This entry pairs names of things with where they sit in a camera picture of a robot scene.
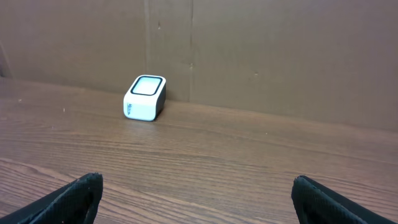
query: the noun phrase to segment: white cube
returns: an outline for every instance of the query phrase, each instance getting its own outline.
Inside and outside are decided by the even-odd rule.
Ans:
[[[157,75],[141,75],[124,95],[124,115],[130,119],[153,121],[166,100],[166,79]]]

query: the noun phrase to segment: small white box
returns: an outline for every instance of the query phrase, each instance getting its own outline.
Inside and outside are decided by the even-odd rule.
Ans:
[[[141,75],[124,95],[124,115],[130,119],[153,121],[166,100],[166,79],[157,75]]]

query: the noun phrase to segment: wooden table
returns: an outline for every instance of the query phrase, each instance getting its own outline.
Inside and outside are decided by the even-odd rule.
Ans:
[[[398,133],[174,101],[141,122],[122,101],[0,78],[0,217],[100,172],[96,223],[298,223],[298,175],[398,222]]]

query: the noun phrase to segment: logo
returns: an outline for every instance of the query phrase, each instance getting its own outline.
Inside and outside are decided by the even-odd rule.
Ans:
[[[130,103],[127,104],[127,114],[130,115],[132,105]]]

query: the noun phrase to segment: brown wall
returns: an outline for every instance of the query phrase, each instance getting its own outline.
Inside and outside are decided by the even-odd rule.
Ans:
[[[397,8],[3,0],[0,40],[14,78],[124,92],[149,73],[175,100],[398,131]]]

